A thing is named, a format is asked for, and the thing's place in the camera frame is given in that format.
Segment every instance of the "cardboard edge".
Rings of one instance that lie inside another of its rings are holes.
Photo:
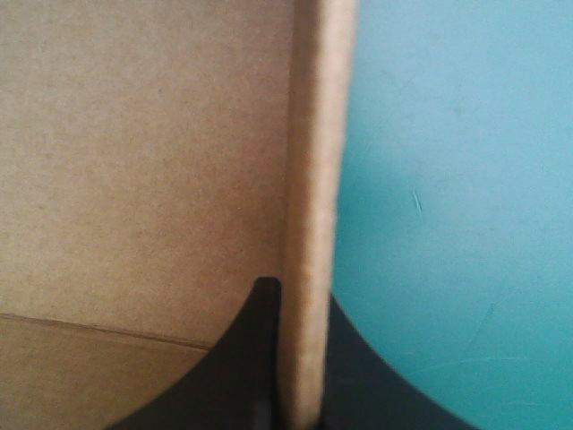
[[[284,427],[321,413],[355,0],[297,0],[289,106],[278,389]]]

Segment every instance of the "teal surface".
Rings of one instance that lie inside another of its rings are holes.
[[[361,2],[335,255],[418,389],[573,429],[573,2]]]

